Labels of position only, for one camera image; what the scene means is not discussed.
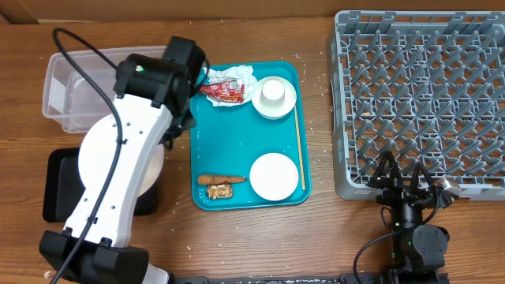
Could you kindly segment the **red snack wrapper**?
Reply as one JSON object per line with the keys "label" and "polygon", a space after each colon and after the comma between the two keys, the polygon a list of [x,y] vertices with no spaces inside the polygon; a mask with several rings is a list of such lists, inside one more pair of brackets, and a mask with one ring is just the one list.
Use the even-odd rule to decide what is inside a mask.
{"label": "red snack wrapper", "polygon": [[245,85],[238,80],[204,84],[200,92],[218,102],[243,103],[245,100]]}

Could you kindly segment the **white napkin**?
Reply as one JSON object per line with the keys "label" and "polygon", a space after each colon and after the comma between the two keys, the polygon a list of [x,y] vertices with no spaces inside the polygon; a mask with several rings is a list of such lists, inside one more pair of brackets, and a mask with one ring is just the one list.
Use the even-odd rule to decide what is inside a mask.
{"label": "white napkin", "polygon": [[253,85],[258,82],[253,75],[253,67],[251,65],[238,65],[224,70],[210,69],[208,72],[207,82],[204,84],[213,84],[223,81],[238,80],[245,85],[245,94],[243,103],[224,103],[211,99],[204,95],[214,107],[235,107],[248,103],[252,99]]}

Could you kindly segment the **clear plastic bin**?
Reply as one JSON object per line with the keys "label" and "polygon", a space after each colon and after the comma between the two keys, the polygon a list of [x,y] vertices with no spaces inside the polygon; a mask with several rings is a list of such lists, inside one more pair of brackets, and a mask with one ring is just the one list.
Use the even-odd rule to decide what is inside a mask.
{"label": "clear plastic bin", "polygon": [[[70,51],[69,56],[113,99],[115,69],[91,50]],[[95,89],[60,54],[48,62],[42,114],[62,126],[67,133],[86,133],[110,109]]]}

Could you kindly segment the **large pink plate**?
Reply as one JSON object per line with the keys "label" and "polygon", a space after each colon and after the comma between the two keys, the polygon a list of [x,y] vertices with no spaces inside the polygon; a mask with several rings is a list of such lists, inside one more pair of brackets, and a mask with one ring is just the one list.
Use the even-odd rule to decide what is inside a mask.
{"label": "large pink plate", "polygon": [[[78,172],[86,189],[100,191],[110,171],[116,150],[117,127],[112,114],[100,119],[85,135],[78,155]],[[142,181],[139,196],[146,193],[158,180],[164,162],[164,149],[159,144]]]}

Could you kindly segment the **brown food scrap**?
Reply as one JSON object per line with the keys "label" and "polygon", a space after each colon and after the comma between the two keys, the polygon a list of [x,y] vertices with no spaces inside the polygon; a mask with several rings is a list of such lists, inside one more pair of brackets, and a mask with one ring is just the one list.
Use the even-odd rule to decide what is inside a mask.
{"label": "brown food scrap", "polygon": [[206,189],[208,198],[211,200],[229,199],[234,195],[231,184],[208,185]]}

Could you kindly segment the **black tray bin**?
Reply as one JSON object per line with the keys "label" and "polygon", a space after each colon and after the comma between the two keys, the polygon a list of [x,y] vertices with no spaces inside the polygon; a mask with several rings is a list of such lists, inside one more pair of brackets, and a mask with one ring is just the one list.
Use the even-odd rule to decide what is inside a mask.
{"label": "black tray bin", "polygon": [[[84,193],[78,173],[79,148],[54,150],[48,158],[47,178],[43,201],[43,219],[46,222],[64,222],[73,213]],[[163,162],[155,162],[156,176]],[[137,199],[135,216],[155,213],[159,203],[158,178],[148,182],[148,188]]]}

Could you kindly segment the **grey plastic dish rack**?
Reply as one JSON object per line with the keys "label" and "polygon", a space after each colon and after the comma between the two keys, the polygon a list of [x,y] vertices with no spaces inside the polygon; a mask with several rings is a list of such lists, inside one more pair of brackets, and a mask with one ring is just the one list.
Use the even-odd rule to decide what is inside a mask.
{"label": "grey plastic dish rack", "polygon": [[390,151],[473,201],[504,198],[504,15],[343,10],[328,39],[335,190],[371,200]]}

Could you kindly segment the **cream bowl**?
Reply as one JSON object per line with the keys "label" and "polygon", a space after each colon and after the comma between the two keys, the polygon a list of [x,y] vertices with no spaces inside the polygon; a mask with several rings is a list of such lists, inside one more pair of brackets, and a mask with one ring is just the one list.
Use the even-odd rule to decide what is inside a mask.
{"label": "cream bowl", "polygon": [[296,102],[296,89],[284,78],[265,77],[252,86],[252,104],[264,118],[283,118],[292,111]]}

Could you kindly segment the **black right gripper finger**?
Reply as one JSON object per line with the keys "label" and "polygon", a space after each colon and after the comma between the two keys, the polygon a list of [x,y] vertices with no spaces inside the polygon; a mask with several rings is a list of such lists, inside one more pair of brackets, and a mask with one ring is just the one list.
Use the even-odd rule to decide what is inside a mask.
{"label": "black right gripper finger", "polygon": [[402,185],[402,175],[391,150],[380,156],[378,167],[370,177],[370,185]]}
{"label": "black right gripper finger", "polygon": [[428,189],[432,187],[434,184],[434,180],[428,172],[423,162],[417,162],[413,168],[413,174],[410,179],[410,191],[418,192],[419,191],[419,174],[422,174],[422,177],[428,184]]}

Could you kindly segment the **orange carrot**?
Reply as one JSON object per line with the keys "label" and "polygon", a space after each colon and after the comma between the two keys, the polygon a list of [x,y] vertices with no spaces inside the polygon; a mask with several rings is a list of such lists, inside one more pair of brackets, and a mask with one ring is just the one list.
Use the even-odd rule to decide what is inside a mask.
{"label": "orange carrot", "polygon": [[248,181],[246,177],[205,175],[205,174],[200,175],[197,178],[197,183],[199,185],[235,184],[246,181]]}

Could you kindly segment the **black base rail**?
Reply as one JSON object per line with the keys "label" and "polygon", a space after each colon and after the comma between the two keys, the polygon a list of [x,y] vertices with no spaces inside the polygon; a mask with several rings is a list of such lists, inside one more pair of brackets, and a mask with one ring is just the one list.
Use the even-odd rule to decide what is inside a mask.
{"label": "black base rail", "polygon": [[336,277],[266,277],[266,278],[207,278],[175,277],[175,284],[386,284],[398,283],[398,280],[386,279],[384,275],[373,273],[359,273],[357,280],[354,273],[343,273]]}

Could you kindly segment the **white plastic cup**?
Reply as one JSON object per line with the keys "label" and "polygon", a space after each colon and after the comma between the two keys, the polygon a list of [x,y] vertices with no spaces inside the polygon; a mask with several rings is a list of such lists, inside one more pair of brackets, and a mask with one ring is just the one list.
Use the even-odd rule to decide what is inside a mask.
{"label": "white plastic cup", "polygon": [[262,95],[266,100],[269,101],[279,101],[283,98],[285,93],[285,88],[283,84],[278,80],[268,80],[264,83],[262,87]]}

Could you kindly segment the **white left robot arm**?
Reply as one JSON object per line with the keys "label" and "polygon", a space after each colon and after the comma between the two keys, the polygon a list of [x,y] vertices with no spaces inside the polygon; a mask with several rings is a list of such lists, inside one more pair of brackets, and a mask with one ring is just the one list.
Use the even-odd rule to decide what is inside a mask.
{"label": "white left robot arm", "polygon": [[160,58],[131,54],[115,67],[110,115],[87,132],[78,156],[84,185],[62,232],[44,232],[40,254],[56,279],[78,283],[171,283],[173,275],[133,247],[133,213],[162,142],[195,125],[190,99],[208,76],[205,53],[173,37]]}

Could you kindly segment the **wooden chopstick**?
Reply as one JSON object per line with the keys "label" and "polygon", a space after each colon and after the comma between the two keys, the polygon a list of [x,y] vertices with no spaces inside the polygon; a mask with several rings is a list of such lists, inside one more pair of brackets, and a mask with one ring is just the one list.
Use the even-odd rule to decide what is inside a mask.
{"label": "wooden chopstick", "polygon": [[298,158],[299,158],[299,163],[300,163],[301,188],[303,191],[305,191],[305,189],[306,189],[306,187],[305,187],[305,172],[304,172],[304,166],[303,166],[303,155],[302,155],[302,151],[301,151],[301,133],[300,133],[296,104],[294,106],[294,117],[295,117],[295,128],[296,128],[296,135],[297,135],[297,152],[298,152]]}

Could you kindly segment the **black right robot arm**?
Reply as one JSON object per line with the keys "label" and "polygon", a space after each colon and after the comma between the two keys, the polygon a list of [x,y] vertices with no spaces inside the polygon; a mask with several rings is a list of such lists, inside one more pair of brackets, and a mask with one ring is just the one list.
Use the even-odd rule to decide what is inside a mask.
{"label": "black right robot arm", "polygon": [[389,210],[391,221],[387,225],[391,232],[370,241],[366,247],[390,238],[395,262],[384,267],[374,282],[449,283],[449,276],[439,269],[445,266],[450,234],[429,222],[438,210],[451,205],[453,196],[435,182],[421,162],[415,163],[410,183],[406,184],[391,151],[380,155],[368,186],[382,191],[376,202]]}

